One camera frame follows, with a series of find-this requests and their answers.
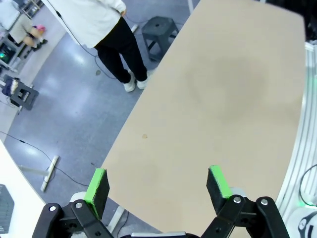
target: gray stool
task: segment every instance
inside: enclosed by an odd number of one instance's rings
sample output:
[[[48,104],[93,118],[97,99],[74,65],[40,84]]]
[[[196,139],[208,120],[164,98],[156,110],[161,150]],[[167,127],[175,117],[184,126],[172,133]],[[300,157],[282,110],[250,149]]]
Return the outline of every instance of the gray stool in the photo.
[[[24,107],[27,110],[31,110],[35,101],[35,98],[39,95],[39,92],[26,86],[22,82],[18,82],[18,87],[11,95],[11,100],[16,104]]]
[[[168,41],[169,38],[176,37],[172,34],[174,31],[176,31],[177,34],[179,33],[173,19],[161,16],[153,17],[142,27],[143,39],[151,60],[160,61],[163,58],[171,45]],[[150,53],[155,43],[157,43],[160,48],[160,53],[156,55]]]

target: brown table surface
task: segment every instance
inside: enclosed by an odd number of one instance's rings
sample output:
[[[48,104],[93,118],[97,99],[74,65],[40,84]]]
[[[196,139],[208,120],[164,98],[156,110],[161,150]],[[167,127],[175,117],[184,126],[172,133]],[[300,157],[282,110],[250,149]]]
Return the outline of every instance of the brown table surface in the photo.
[[[201,0],[103,164],[110,198],[163,232],[199,236],[215,217],[209,165],[251,200],[276,199],[300,117],[304,41],[296,14]]]

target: white jacket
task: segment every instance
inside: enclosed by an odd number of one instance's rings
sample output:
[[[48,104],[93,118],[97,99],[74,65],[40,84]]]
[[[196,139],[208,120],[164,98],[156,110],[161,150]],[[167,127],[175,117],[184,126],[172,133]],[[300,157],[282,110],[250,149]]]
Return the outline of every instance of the white jacket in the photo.
[[[122,0],[49,0],[74,37],[88,48],[114,28],[126,9]]]
[[[19,5],[13,0],[2,0],[0,1],[0,24],[1,26],[9,30],[14,24],[18,16]]]

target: green tape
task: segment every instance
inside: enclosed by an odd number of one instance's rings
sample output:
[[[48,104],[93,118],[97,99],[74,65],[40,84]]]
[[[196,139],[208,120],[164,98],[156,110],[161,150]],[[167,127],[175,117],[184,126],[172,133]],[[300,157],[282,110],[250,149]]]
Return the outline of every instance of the green tape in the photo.
[[[226,179],[224,178],[224,175],[221,171],[221,168],[220,166],[218,165],[211,165],[210,166],[210,170],[218,184],[218,187],[220,189],[220,193],[221,193],[221,196],[223,198],[226,198],[228,199],[230,196],[232,196],[232,191],[226,181]]]
[[[104,169],[96,169],[93,178],[90,181],[89,187],[87,189],[86,195],[84,200],[87,202],[87,204],[89,204],[94,213],[96,214],[96,216],[98,217],[98,212],[94,203],[94,199],[97,193],[97,189],[100,185],[100,182],[105,174],[105,170]]]

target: standing person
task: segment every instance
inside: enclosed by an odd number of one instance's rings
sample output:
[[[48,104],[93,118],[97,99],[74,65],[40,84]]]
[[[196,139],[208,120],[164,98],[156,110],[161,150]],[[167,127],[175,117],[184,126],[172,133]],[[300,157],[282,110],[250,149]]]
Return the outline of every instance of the standing person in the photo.
[[[149,80],[137,41],[122,18],[126,6],[121,0],[47,0],[81,45],[95,48],[108,70],[131,92],[144,89]],[[124,69],[120,54],[131,72]]]
[[[16,43],[20,44],[23,41],[34,51],[48,42],[43,39],[38,29],[32,27],[32,21],[20,13],[19,5],[13,0],[0,0],[0,24],[4,29],[10,30],[10,36]],[[39,44],[35,43],[29,34],[37,38]]]

